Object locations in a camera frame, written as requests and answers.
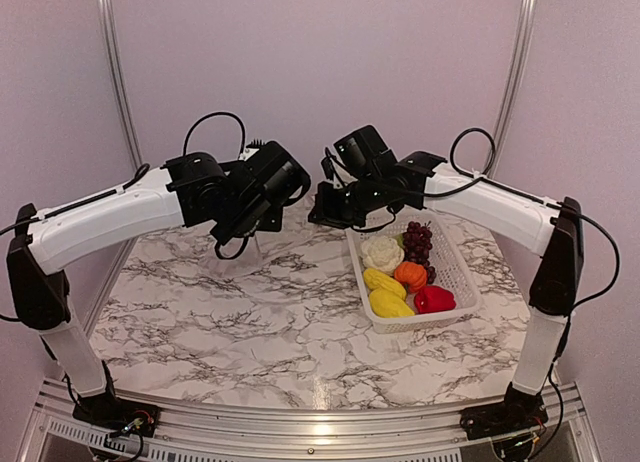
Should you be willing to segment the red toy bell pepper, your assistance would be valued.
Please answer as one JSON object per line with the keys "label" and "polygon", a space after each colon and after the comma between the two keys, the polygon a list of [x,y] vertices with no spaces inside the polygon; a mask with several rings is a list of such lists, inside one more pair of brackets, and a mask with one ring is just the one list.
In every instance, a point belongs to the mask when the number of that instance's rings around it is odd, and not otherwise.
{"label": "red toy bell pepper", "polygon": [[446,312],[456,308],[452,292],[439,286],[422,287],[414,296],[414,306],[418,314]]}

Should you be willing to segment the orange toy pumpkin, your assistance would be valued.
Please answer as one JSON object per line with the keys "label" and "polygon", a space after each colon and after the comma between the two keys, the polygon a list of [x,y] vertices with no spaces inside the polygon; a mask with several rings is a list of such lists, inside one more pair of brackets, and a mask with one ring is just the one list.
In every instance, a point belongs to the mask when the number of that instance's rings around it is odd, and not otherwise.
{"label": "orange toy pumpkin", "polygon": [[427,270],[420,264],[404,261],[393,274],[394,279],[407,288],[409,293],[417,293],[427,284]]}

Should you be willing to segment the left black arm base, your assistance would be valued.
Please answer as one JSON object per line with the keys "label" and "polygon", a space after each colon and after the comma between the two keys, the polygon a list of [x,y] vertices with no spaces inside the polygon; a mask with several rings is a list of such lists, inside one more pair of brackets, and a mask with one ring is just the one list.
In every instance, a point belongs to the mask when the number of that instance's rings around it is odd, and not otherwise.
{"label": "left black arm base", "polygon": [[105,391],[98,395],[73,395],[71,382],[67,380],[67,389],[75,405],[73,417],[109,429],[111,438],[133,433],[142,437],[152,437],[158,423],[160,408],[157,405],[117,396],[111,373],[105,362],[102,362],[102,365],[106,386]]}

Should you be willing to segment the yellow toy fruit front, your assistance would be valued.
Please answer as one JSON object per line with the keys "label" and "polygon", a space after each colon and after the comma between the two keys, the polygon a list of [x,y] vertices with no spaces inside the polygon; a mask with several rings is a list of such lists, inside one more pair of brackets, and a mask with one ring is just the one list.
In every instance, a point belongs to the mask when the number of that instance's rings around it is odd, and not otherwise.
{"label": "yellow toy fruit front", "polygon": [[369,303],[373,313],[381,318],[404,318],[415,314],[401,297],[386,289],[373,290]]}

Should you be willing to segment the white plastic basket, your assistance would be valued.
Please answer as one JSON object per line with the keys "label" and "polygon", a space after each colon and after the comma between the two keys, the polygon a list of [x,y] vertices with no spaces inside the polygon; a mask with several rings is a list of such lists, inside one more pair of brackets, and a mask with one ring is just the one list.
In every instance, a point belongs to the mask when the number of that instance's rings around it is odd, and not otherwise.
{"label": "white plastic basket", "polygon": [[[387,236],[394,238],[402,247],[402,233],[411,221],[429,223],[433,232],[433,249],[430,261],[436,269],[436,279],[433,284],[453,293],[456,308],[446,312],[431,314],[418,314],[414,306],[416,293],[409,293],[404,286],[407,297],[406,304],[415,312],[413,316],[404,318],[381,318],[375,315],[369,303],[370,291],[363,280],[363,272],[367,269],[361,259],[360,244],[373,236]],[[416,211],[403,213],[400,218],[373,234],[365,234],[349,230],[347,241],[351,260],[356,276],[357,286],[360,292],[364,312],[373,323],[374,330],[378,333],[406,332],[417,329],[431,329],[451,325],[464,316],[477,310],[480,304],[480,294],[466,263],[457,249],[455,243],[444,229],[439,218],[430,213]]]}

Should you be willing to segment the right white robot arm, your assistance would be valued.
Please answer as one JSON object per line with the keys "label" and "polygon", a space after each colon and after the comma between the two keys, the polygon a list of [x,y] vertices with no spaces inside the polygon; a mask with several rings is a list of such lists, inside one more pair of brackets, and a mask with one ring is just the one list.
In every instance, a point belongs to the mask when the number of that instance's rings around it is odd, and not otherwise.
{"label": "right white robot arm", "polygon": [[540,256],[529,289],[530,320],[511,382],[517,392],[495,410],[502,428],[519,428],[534,413],[531,396],[544,386],[576,302],[584,260],[579,204],[520,193],[481,174],[465,176],[445,158],[421,151],[401,160],[390,152],[349,156],[343,165],[352,182],[343,187],[320,183],[310,222],[362,227],[371,212],[409,206],[462,218]]}

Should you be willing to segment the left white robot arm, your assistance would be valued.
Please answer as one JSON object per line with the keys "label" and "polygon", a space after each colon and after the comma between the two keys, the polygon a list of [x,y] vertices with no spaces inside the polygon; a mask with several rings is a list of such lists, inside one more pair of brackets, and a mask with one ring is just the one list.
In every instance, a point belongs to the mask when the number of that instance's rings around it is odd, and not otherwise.
{"label": "left white robot arm", "polygon": [[165,229],[210,222],[216,245],[277,232],[285,207],[309,189],[309,176],[274,141],[248,158],[218,162],[204,152],[141,167],[132,180],[65,206],[23,206],[9,230],[6,265],[18,322],[35,330],[89,413],[106,427],[125,420],[104,362],[77,324],[68,265],[106,247]]}

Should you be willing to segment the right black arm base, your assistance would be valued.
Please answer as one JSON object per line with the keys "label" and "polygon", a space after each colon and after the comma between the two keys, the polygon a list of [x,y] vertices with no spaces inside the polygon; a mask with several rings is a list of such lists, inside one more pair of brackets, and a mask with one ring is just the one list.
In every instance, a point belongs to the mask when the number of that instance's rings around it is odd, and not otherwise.
{"label": "right black arm base", "polygon": [[467,407],[460,412],[460,427],[469,440],[505,435],[545,425],[549,420],[541,392],[522,392],[510,383],[501,401]]}

